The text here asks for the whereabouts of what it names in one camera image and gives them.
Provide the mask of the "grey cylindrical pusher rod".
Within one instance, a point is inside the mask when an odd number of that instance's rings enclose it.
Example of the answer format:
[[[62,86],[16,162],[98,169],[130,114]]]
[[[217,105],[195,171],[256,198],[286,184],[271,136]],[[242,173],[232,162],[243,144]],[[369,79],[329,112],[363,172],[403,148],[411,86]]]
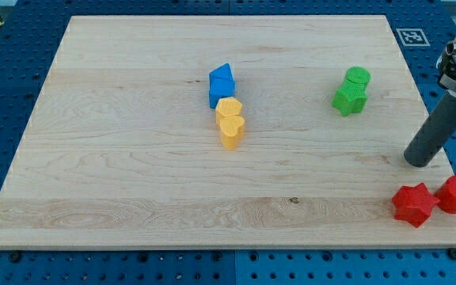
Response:
[[[425,167],[456,131],[456,93],[446,91],[404,151],[412,166]]]

